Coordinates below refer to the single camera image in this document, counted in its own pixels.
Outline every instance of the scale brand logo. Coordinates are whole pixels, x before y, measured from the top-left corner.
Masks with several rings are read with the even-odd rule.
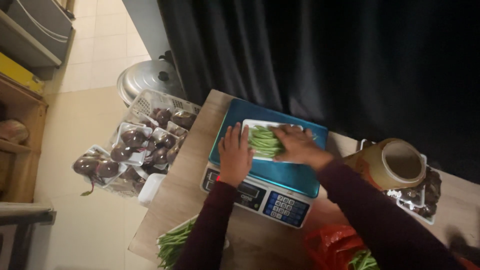
[[[241,197],[242,199],[244,199],[244,200],[247,200],[247,201],[250,201],[250,202],[252,201],[252,197],[247,196],[247,195],[245,195],[245,194],[242,194],[240,197]]]

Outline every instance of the large cooking pot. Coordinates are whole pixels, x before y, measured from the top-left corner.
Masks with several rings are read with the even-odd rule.
[[[118,78],[117,89],[127,105],[144,89],[186,99],[177,71],[165,59],[144,61],[127,68]]]

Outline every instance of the person's left hand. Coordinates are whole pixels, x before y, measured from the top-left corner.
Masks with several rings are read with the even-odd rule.
[[[220,153],[220,180],[233,187],[238,187],[252,168],[255,150],[248,148],[248,126],[243,129],[239,142],[240,123],[232,129],[227,128],[225,137],[218,143]]]

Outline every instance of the yellow panel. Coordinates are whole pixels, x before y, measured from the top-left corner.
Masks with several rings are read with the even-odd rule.
[[[0,72],[37,94],[43,95],[45,82],[2,53],[0,53]]]

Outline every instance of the hand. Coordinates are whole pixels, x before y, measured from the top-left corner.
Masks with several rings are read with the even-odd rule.
[[[310,129],[302,131],[298,126],[287,124],[271,127],[271,130],[285,147],[285,152],[274,157],[274,160],[307,164],[316,171],[333,160],[332,154],[323,151],[313,141]]]
[[[220,153],[220,180],[233,187],[238,187],[252,168],[255,150],[248,148],[248,126],[243,129],[239,142],[240,123],[232,129],[227,128],[225,137],[218,143]]]

